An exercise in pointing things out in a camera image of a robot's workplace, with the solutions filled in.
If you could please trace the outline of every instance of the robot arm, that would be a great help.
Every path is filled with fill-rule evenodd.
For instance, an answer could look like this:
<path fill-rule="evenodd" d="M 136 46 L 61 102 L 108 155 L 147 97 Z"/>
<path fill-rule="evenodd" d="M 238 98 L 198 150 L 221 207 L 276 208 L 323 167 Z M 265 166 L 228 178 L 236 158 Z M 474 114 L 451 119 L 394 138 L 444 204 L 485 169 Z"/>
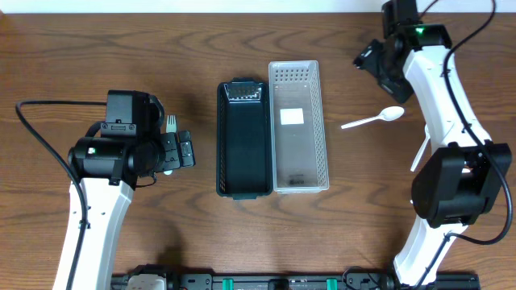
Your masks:
<path fill-rule="evenodd" d="M 382 7 L 385 42 L 373 40 L 355 59 L 379 86 L 403 103 L 415 93 L 427 122 L 432 157 L 414 178 L 416 220 L 402 251 L 394 259 L 400 285 L 434 282 L 436 271 L 455 237 L 478 216 L 488 213 L 501 182 L 479 147 L 464 131 L 443 77 L 443 61 L 452 42 L 443 25 L 424 25 L 414 0 L 392 0 Z M 507 144 L 493 144 L 469 105 L 453 56 L 448 62 L 451 87 L 474 134 L 505 175 L 511 161 Z M 435 259 L 433 267 L 427 269 Z"/>
<path fill-rule="evenodd" d="M 69 165 L 85 194 L 88 226 L 71 289 L 109 289 L 120 229 L 138 177 L 195 165 L 188 131 L 161 134 L 164 109 L 156 97 L 136 91 L 108 93 L 106 121 L 93 125 L 69 151 Z M 100 130 L 101 136 L 94 137 Z M 81 202 L 70 186 L 69 224 L 54 289 L 65 289 L 73 264 Z"/>

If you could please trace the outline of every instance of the wooden table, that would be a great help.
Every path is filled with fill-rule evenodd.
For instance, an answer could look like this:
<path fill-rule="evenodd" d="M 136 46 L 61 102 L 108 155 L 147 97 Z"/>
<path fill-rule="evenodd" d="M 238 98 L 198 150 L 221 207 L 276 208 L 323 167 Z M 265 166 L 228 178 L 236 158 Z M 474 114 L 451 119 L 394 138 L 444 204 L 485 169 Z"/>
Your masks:
<path fill-rule="evenodd" d="M 486 14 L 428 15 L 463 38 Z M 198 164 L 135 193 L 115 272 L 163 263 L 217 273 L 386 268 L 414 221 L 409 171 L 424 121 L 412 97 L 396 122 L 340 125 L 396 105 L 352 61 L 381 37 L 380 14 L 34 14 L 0 21 L 0 288 L 50 288 L 69 212 L 69 178 L 15 115 L 26 99 L 104 102 L 108 89 L 154 93 L 192 132 Z M 469 101 L 493 140 L 516 148 L 516 22 L 498 15 L 456 56 Z M 233 201 L 215 193 L 217 84 L 268 79 L 272 60 L 318 60 L 330 190 Z M 103 120 L 100 108 L 24 110 L 62 155 Z M 429 150 L 424 162 L 429 157 Z M 516 192 L 515 166 L 508 181 Z M 467 234 L 492 238 L 499 195 Z M 457 241 L 440 270 L 475 271 L 484 288 L 514 288 L 516 233 L 496 246 Z"/>

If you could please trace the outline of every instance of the white plastic basket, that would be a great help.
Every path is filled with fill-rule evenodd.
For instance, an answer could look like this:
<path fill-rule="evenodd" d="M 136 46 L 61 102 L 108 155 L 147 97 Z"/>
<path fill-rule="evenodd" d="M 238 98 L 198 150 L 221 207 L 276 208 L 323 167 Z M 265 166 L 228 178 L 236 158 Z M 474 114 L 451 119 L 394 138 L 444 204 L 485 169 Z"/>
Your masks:
<path fill-rule="evenodd" d="M 319 193 L 329 189 L 318 62 L 273 61 L 268 83 L 274 190 Z"/>

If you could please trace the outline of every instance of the white paper card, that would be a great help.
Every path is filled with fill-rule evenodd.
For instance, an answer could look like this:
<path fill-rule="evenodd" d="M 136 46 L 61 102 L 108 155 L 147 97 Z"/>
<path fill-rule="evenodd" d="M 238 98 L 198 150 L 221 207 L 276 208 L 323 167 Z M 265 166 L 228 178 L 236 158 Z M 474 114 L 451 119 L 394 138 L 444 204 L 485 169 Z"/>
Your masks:
<path fill-rule="evenodd" d="M 281 125 L 304 124 L 303 109 L 281 109 L 280 120 Z"/>

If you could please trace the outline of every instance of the black cable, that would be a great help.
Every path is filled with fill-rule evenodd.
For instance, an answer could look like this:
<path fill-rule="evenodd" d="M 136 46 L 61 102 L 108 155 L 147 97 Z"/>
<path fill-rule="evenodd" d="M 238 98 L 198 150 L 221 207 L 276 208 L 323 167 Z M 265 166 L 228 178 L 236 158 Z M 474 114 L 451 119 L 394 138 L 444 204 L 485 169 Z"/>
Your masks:
<path fill-rule="evenodd" d="M 433 7 L 433 5 L 435 5 L 435 4 L 437 3 L 437 1 L 438 1 L 438 0 L 434 0 L 432 3 L 430 3 L 430 5 L 429 5 L 429 6 L 427 6 L 427 8 L 426 8 L 423 12 L 421 12 L 421 13 L 419 14 L 419 19 L 421 19 L 423 16 L 425 16 L 425 14 L 428 12 L 428 10 L 429 10 L 430 8 L 432 8 L 432 7 Z"/>
<path fill-rule="evenodd" d="M 153 186 L 154 184 L 156 184 L 156 182 L 158 182 L 158 178 L 156 177 L 156 174 L 154 172 L 152 173 L 151 177 L 152 177 L 152 183 L 151 184 L 136 185 L 136 188 L 137 189 L 141 189 L 141 188 L 144 188 L 144 187 Z"/>
<path fill-rule="evenodd" d="M 72 173 L 70 167 L 66 164 L 66 162 L 61 158 L 59 153 L 57 153 L 50 144 L 41 135 L 29 124 L 29 122 L 25 119 L 22 114 L 22 106 L 24 105 L 83 105 L 83 106 L 105 106 L 105 102 L 98 101 L 21 101 L 16 104 L 16 114 L 18 115 L 21 123 L 27 128 L 27 130 L 36 138 L 40 143 L 47 149 L 50 154 L 56 158 L 59 165 L 66 171 L 70 179 L 72 180 L 75 189 L 77 190 L 77 195 L 79 196 L 79 201 L 81 202 L 81 221 L 80 221 L 80 229 L 79 229 L 79 237 L 77 239 L 77 245 L 75 248 L 75 253 L 73 254 L 72 266 L 70 268 L 70 273 L 68 277 L 68 282 L 66 284 L 67 289 L 71 289 L 73 285 L 73 278 L 75 276 L 75 271 L 77 270 L 77 262 L 79 261 L 79 255 L 81 254 L 82 242 L 84 240 L 84 235 L 86 232 L 86 228 L 88 227 L 88 209 L 86 208 L 85 195 L 82 192 L 82 188 L 79 185 L 79 180 Z"/>
<path fill-rule="evenodd" d="M 361 266 L 351 266 L 349 267 L 343 274 L 342 274 L 342 283 L 344 283 L 344 285 L 346 285 L 346 287 L 350 288 L 351 290 L 360 290 L 360 289 L 357 289 L 357 288 L 353 288 L 352 286 L 350 286 L 348 283 L 347 283 L 347 273 L 349 272 L 349 270 L 353 269 L 353 268 L 357 268 L 357 269 L 363 269 Z M 369 279 L 371 279 L 371 281 L 376 285 L 372 288 L 370 288 L 369 290 L 376 290 L 380 287 L 380 285 L 378 284 L 378 282 L 376 282 L 372 277 L 371 277 L 371 274 L 369 274 L 368 272 L 364 272 L 365 274 L 367 274 L 369 276 Z"/>
<path fill-rule="evenodd" d="M 449 234 L 446 234 L 444 236 L 443 242 L 441 242 L 441 245 L 439 246 L 439 249 L 434 255 L 434 258 L 432 258 L 430 265 L 425 269 L 425 272 L 422 274 L 421 279 L 419 279 L 418 283 L 412 287 L 412 289 L 417 290 L 419 287 L 421 287 L 422 282 L 427 278 L 428 273 L 430 273 L 430 270 L 434 267 L 435 262 L 437 262 L 437 258 L 441 255 L 441 252 L 443 252 L 444 246 L 446 246 L 446 243 L 450 241 Z"/>
<path fill-rule="evenodd" d="M 429 271 L 435 265 L 435 262 L 437 261 L 437 258 L 440 256 L 441 252 L 443 251 L 444 246 L 446 245 L 447 242 L 450 241 L 450 237 L 462 238 L 465 241 L 472 242 L 477 245 L 484 245 L 484 246 L 493 245 L 494 243 L 500 242 L 507 235 L 507 233 L 509 232 L 509 229 L 510 229 L 510 225 L 513 220 L 513 202 L 512 202 L 512 196 L 510 195 L 510 189 L 509 189 L 509 185 L 507 184 L 507 180 L 503 176 L 503 173 L 501 173 L 501 170 L 498 167 L 496 161 L 493 159 L 491 154 L 489 154 L 489 152 L 485 148 L 484 144 L 478 139 L 478 137 L 472 131 L 470 124 L 468 123 L 468 120 L 466 119 L 466 117 L 464 116 L 464 113 L 460 109 L 459 102 L 457 101 L 456 96 L 453 93 L 452 84 L 450 82 L 450 77 L 448 75 L 448 62 L 449 62 L 450 58 L 452 57 L 453 53 L 457 49 L 459 49 L 462 45 L 467 43 L 471 38 L 475 37 L 475 35 L 477 35 L 479 32 L 484 30 L 493 20 L 494 15 L 496 14 L 497 3 L 496 3 L 496 0 L 491 0 L 491 2 L 493 4 L 493 10 L 491 11 L 491 15 L 485 21 L 485 23 L 482 24 L 482 26 L 480 26 L 478 29 L 476 29 L 472 34 L 468 35 L 468 37 L 462 39 L 457 45 L 455 45 L 447 53 L 446 57 L 444 58 L 444 62 L 443 62 L 443 76 L 444 76 L 444 82 L 446 84 L 447 91 L 450 94 L 451 102 L 453 103 L 453 106 L 455 107 L 457 114 L 459 115 L 460 121 L 464 125 L 464 129 L 468 132 L 468 134 L 471 136 L 473 141 L 475 141 L 476 145 L 481 149 L 483 156 L 485 156 L 485 158 L 489 161 L 489 163 L 490 163 L 491 167 L 493 168 L 493 170 L 495 171 L 498 179 L 500 179 L 501 186 L 503 187 L 503 191 L 506 195 L 506 204 L 507 204 L 506 223 L 505 223 L 503 229 L 501 230 L 500 234 L 498 234 L 495 238 L 492 238 L 487 241 L 479 240 L 476 238 L 470 238 L 470 237 L 462 235 L 462 234 L 456 234 L 456 233 L 446 234 L 444 236 L 443 242 L 441 243 L 439 249 L 437 250 L 437 253 L 435 254 L 434 258 L 431 260 L 430 265 L 428 266 L 427 269 L 425 269 L 425 272 L 423 273 L 422 278 L 418 281 L 416 286 L 413 287 L 413 289 L 418 289 L 421 286 L 421 284 L 427 277 Z"/>
<path fill-rule="evenodd" d="M 96 121 L 93 125 L 91 125 L 91 127 L 88 129 L 88 131 L 86 132 L 86 134 L 84 136 L 85 137 L 95 137 L 97 132 L 100 131 L 100 126 L 102 124 L 103 124 L 103 121 Z"/>

